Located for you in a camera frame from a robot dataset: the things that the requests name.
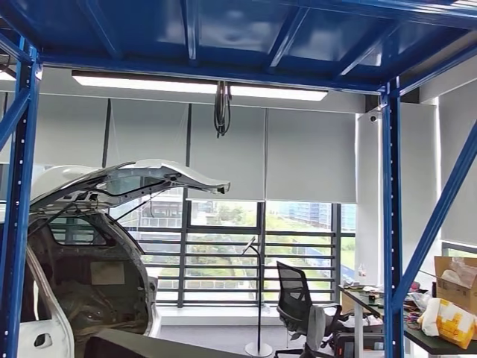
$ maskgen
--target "floor lamp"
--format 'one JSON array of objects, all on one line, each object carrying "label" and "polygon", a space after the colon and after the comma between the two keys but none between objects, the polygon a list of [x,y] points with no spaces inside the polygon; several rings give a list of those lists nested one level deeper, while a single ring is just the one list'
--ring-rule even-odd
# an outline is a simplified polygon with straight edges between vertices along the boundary
[{"label": "floor lamp", "polygon": [[242,254],[245,254],[249,248],[251,248],[257,255],[258,266],[258,325],[257,342],[251,342],[245,346],[245,352],[252,357],[268,357],[272,353],[271,346],[263,343],[261,340],[260,331],[262,330],[262,255],[253,246],[255,242],[255,236],[249,241],[243,250]]}]

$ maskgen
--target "lamp base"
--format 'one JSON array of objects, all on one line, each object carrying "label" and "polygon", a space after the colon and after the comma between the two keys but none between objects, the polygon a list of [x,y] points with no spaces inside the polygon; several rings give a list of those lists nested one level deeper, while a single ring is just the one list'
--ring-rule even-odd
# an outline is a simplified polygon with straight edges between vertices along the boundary
[{"label": "lamp base", "polygon": [[258,347],[257,342],[251,342],[245,346],[245,352],[252,357],[268,357],[273,352],[273,349],[266,343],[261,343]]}]

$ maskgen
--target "fluorescent light fixture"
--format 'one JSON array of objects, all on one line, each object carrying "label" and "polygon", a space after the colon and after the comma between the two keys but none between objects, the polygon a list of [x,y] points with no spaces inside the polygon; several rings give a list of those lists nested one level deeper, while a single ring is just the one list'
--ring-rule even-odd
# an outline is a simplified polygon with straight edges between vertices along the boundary
[{"label": "fluorescent light fixture", "polygon": [[[73,72],[72,76],[82,86],[93,87],[127,88],[131,90],[152,90],[204,94],[215,94],[217,89],[217,85],[215,84],[200,84],[182,81],[173,82],[163,80],[115,78],[105,76],[99,77],[82,75],[78,72]],[[242,85],[232,85],[230,88],[230,92],[232,92],[232,96],[237,97],[294,99],[300,101],[321,101],[328,94],[328,92],[326,91],[319,90],[294,90],[279,87],[248,87]]]},{"label": "fluorescent light fixture", "polygon": [[321,101],[328,95],[328,92],[325,91],[247,86],[231,86],[230,92],[232,92],[232,96],[238,95],[239,97],[297,99],[299,101]]},{"label": "fluorescent light fixture", "polygon": [[0,81],[15,81],[15,77],[10,73],[2,71],[0,72]]},{"label": "fluorescent light fixture", "polygon": [[82,86],[93,87],[129,88],[131,90],[152,90],[209,94],[215,93],[217,90],[217,87],[214,84],[134,80],[131,78],[91,77],[82,75],[73,75],[72,77]]}]

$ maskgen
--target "blue metal ceiling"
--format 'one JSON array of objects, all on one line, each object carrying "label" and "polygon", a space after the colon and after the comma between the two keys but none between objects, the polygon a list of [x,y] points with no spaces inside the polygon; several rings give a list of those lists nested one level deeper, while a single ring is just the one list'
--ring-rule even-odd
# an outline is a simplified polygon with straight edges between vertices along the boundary
[{"label": "blue metal ceiling", "polygon": [[362,92],[477,28],[472,0],[2,0],[0,13],[55,66]]}]

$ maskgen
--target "car door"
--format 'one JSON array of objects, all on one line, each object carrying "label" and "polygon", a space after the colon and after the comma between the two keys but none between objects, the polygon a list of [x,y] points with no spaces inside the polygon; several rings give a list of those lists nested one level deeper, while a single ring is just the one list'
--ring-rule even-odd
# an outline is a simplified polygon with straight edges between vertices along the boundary
[{"label": "car door", "polygon": [[18,358],[74,358],[73,333],[29,246],[22,298]]}]

